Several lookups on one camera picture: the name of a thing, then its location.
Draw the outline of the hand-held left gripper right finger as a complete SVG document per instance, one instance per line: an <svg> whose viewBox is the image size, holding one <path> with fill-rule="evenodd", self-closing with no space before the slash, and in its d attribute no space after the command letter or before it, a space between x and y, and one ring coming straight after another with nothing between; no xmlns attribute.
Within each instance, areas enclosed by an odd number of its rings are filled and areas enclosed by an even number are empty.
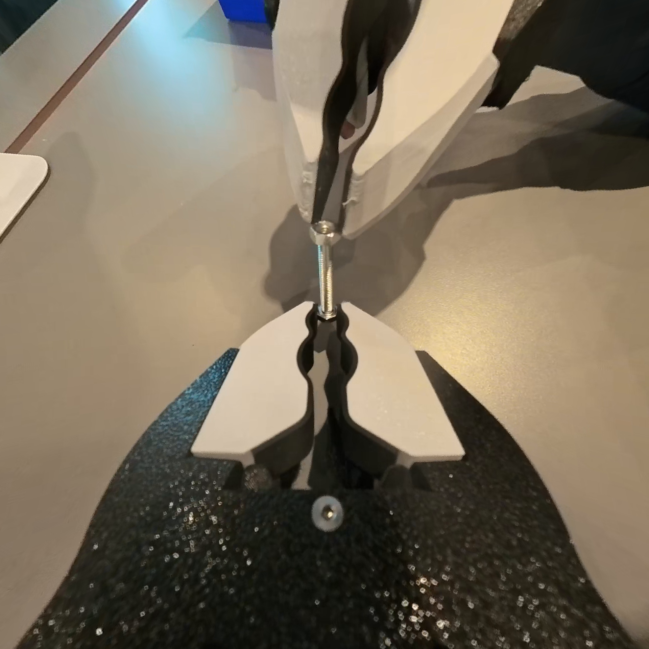
<svg viewBox="0 0 649 649"><path fill-rule="evenodd" d="M465 455L415 349L352 303L338 307L339 426L355 464L458 461Z"/></svg>

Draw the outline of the blue plastic bin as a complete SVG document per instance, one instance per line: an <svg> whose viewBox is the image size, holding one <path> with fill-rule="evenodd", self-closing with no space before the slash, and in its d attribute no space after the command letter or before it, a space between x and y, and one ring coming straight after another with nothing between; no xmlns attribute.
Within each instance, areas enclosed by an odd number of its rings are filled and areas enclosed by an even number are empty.
<svg viewBox="0 0 649 649"><path fill-rule="evenodd" d="M218 1L225 18L233 22L267 24L264 1Z"/></svg>

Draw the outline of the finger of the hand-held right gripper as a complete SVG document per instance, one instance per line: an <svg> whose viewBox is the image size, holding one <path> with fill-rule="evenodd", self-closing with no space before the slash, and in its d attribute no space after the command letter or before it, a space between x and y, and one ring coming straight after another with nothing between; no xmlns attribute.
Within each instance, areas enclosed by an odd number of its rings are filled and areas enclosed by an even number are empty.
<svg viewBox="0 0 649 649"><path fill-rule="evenodd" d="M288 178L306 223L363 224L365 2L277 1L274 86ZM356 132L340 138L344 121Z"/></svg>
<svg viewBox="0 0 649 649"><path fill-rule="evenodd" d="M345 239L399 204L482 104L499 68L493 47L512 5L421 1L351 161Z"/></svg>

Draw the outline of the person's right forearm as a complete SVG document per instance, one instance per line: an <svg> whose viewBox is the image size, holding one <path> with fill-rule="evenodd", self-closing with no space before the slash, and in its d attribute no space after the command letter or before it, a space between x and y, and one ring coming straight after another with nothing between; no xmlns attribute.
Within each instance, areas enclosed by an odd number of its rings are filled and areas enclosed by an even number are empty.
<svg viewBox="0 0 649 649"><path fill-rule="evenodd" d="M535 20L533 69L578 77L600 96L648 113L647 1L544 1ZM496 106L496 81L485 104Z"/></svg>

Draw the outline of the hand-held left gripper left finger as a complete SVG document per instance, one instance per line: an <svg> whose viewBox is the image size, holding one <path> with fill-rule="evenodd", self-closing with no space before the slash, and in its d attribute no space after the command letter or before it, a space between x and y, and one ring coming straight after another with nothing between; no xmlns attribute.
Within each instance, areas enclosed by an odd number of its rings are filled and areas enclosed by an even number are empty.
<svg viewBox="0 0 649 649"><path fill-rule="evenodd" d="M314 438L317 306L303 302L240 347L191 447L198 458L300 464Z"/></svg>

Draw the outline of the silver hex bolt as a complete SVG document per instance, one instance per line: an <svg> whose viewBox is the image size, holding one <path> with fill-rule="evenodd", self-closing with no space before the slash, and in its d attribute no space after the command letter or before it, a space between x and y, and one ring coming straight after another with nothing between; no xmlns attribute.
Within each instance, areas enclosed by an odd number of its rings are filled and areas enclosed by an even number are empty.
<svg viewBox="0 0 649 649"><path fill-rule="evenodd" d="M319 305L325 310L336 306L334 302L333 247L340 239L336 226L329 221L318 221L310 229L311 239L317 248L319 270Z"/></svg>

